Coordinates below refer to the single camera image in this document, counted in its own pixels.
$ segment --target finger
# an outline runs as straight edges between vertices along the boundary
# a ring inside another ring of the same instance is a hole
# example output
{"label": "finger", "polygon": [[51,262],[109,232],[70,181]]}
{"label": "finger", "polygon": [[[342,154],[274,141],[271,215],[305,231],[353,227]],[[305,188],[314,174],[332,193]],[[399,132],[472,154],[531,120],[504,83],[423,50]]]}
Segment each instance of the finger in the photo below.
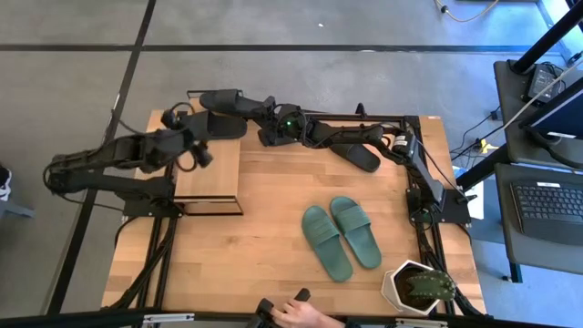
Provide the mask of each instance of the finger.
{"label": "finger", "polygon": [[283,310],[285,312],[287,312],[287,313],[294,313],[294,312],[296,312],[296,310],[291,305],[289,305],[288,303],[285,303],[283,305]]}
{"label": "finger", "polygon": [[298,300],[294,300],[294,299],[290,299],[288,301],[288,303],[291,304],[291,306],[293,306],[293,307],[299,307],[304,302],[301,302],[301,301],[298,301]]}
{"label": "finger", "polygon": [[291,323],[286,323],[285,321],[282,321],[278,318],[273,318],[273,321],[275,322],[275,324],[279,325],[281,328],[292,328],[292,324]]}
{"label": "finger", "polygon": [[283,313],[283,312],[281,312],[280,310],[278,310],[276,308],[271,308],[271,315],[273,316],[273,318],[279,319],[279,320],[281,320],[283,322],[286,322],[286,323],[292,323],[293,322],[293,320],[292,320],[292,318],[290,317],[289,314]]}
{"label": "finger", "polygon": [[272,307],[272,308],[271,308],[271,311],[270,311],[270,313],[271,313],[271,315],[273,316],[273,318],[277,318],[277,319],[280,319],[280,320],[282,320],[282,319],[283,319],[283,315],[284,315],[284,313],[283,313],[283,312],[281,312],[280,310],[278,310],[278,309],[274,308],[274,307]]}

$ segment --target monitor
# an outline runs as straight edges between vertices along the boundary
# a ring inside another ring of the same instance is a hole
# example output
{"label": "monitor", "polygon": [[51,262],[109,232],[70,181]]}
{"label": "monitor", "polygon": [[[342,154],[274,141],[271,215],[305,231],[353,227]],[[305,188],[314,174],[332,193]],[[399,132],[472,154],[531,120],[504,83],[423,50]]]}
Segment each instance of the monitor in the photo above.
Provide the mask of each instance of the monitor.
{"label": "monitor", "polygon": [[583,139],[583,77],[520,123],[544,137]]}

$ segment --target green slipper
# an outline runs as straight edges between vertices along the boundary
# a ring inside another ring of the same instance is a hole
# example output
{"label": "green slipper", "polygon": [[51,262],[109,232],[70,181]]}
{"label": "green slipper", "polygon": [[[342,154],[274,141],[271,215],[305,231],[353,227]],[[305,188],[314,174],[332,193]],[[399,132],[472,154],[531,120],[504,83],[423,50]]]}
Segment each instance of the green slipper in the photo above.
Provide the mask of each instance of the green slipper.
{"label": "green slipper", "polygon": [[340,232],[323,208],[312,206],[303,213],[302,230],[335,282],[344,282],[353,275],[353,266],[340,243]]}
{"label": "green slipper", "polygon": [[336,197],[330,203],[330,212],[361,265],[367,269],[381,265],[381,251],[363,208],[347,197]]}

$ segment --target wooden table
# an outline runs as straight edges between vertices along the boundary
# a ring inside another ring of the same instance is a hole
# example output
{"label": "wooden table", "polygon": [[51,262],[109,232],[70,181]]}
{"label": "wooden table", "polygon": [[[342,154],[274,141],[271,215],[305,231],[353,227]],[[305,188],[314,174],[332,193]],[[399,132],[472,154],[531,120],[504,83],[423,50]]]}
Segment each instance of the wooden table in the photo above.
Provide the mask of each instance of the wooden table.
{"label": "wooden table", "polygon": [[[429,153],[455,181],[441,119],[420,119]],[[265,148],[257,129],[250,123],[240,142],[238,194],[245,215],[179,220],[163,309],[253,313],[263,297],[281,306],[306,287],[312,293],[310,302],[324,313],[396,315],[380,294],[384,273],[407,259],[419,261],[414,228],[407,220],[405,169],[383,159],[371,174],[328,149],[300,144]],[[447,186],[435,167],[429,166],[433,177]],[[358,201],[368,213],[383,263],[373,270],[362,268],[343,240],[354,273],[348,282],[336,283],[304,239],[301,220],[311,205],[328,209],[330,200],[341,195]],[[103,305],[116,301],[141,270],[152,222],[151,218],[134,220],[121,232]],[[484,312],[467,236],[455,225],[441,224],[440,229],[449,273],[470,302]],[[156,273],[153,277],[151,291]],[[147,304],[152,304],[151,294]]]}

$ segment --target succulent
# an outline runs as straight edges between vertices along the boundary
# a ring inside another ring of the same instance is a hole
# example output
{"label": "succulent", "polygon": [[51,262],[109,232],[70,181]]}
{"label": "succulent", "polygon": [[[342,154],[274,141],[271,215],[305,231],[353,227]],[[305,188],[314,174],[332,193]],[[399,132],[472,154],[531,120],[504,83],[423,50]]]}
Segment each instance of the succulent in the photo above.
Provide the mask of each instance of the succulent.
{"label": "succulent", "polygon": [[445,272],[419,272],[406,281],[413,287],[410,296],[444,301],[451,301],[455,297],[455,282]]}

